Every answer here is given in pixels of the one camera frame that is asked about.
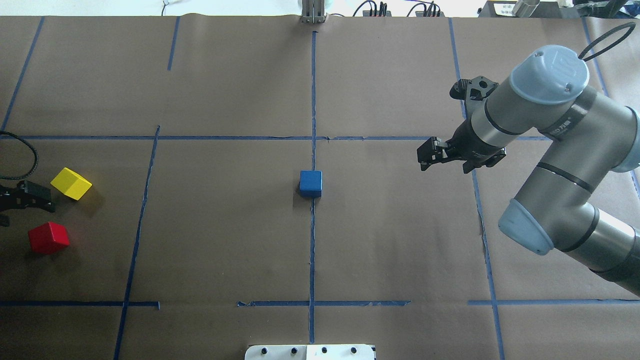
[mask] robotic arm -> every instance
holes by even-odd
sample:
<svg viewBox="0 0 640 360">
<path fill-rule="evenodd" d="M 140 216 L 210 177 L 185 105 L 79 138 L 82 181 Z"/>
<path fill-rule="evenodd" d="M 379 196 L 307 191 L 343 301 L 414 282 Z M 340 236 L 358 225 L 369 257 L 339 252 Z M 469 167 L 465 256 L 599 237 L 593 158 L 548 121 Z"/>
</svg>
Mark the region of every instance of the robotic arm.
<svg viewBox="0 0 640 360">
<path fill-rule="evenodd" d="M 466 120 L 443 142 L 418 148 L 422 170 L 463 160 L 464 173 L 494 166 L 504 147 L 535 127 L 553 140 L 500 218 L 500 230 L 545 255 L 554 247 L 600 277 L 640 296 L 640 231 L 588 203 L 609 171 L 640 165 L 640 118 L 587 85 L 586 63 L 547 45 L 498 85 L 462 79 L 450 95 L 465 101 Z"/>
</svg>

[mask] yellow cube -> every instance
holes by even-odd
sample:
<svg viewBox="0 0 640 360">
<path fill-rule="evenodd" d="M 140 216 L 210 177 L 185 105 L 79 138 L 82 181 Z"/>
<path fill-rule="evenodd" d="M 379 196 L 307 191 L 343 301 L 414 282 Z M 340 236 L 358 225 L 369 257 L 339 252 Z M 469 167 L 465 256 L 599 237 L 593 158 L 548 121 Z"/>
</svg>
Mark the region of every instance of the yellow cube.
<svg viewBox="0 0 640 360">
<path fill-rule="evenodd" d="M 90 182 L 66 167 L 51 181 L 51 185 L 74 200 L 80 200 L 91 187 Z"/>
</svg>

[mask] white label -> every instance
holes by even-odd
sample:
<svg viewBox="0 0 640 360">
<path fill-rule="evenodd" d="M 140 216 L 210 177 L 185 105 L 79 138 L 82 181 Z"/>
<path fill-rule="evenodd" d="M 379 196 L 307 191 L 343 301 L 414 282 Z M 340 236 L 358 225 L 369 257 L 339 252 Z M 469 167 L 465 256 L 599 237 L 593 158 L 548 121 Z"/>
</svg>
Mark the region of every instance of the white label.
<svg viewBox="0 0 640 360">
<path fill-rule="evenodd" d="M 513 6 L 515 4 L 493 4 L 495 13 L 500 16 L 513 16 Z"/>
</svg>

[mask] light blue cap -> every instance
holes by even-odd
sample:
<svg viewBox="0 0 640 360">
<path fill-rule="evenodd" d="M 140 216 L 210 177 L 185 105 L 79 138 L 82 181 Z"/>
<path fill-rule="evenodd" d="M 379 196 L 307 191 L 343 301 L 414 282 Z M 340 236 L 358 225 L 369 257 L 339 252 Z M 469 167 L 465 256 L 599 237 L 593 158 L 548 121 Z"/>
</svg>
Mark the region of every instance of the light blue cap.
<svg viewBox="0 0 640 360">
<path fill-rule="evenodd" d="M 546 45 L 511 71 L 509 83 L 516 94 L 536 104 L 562 104 L 587 87 L 589 69 L 573 50 Z"/>
<path fill-rule="evenodd" d="M 507 210 L 498 221 L 498 228 L 506 236 L 538 255 L 546 255 L 554 248 L 547 232 L 516 199 L 509 201 Z"/>
<path fill-rule="evenodd" d="M 636 117 L 636 138 L 634 144 L 631 146 L 631 150 L 627 154 L 627 157 L 622 160 L 618 166 L 612 168 L 615 172 L 627 172 L 640 166 L 640 118 L 638 114 L 632 108 L 629 108 Z"/>
</svg>

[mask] white bracket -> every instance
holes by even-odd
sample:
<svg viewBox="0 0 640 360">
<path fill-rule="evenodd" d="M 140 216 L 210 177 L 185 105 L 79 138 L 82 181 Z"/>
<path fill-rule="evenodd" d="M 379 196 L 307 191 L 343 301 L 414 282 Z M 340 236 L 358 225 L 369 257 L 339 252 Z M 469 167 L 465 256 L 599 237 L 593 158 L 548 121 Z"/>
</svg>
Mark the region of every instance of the white bracket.
<svg viewBox="0 0 640 360">
<path fill-rule="evenodd" d="M 254 345 L 244 360 L 376 360 L 370 345 Z"/>
<path fill-rule="evenodd" d="M 321 24 L 326 20 L 324 13 L 324 0 L 302 0 L 301 22 L 308 24 Z"/>
</svg>

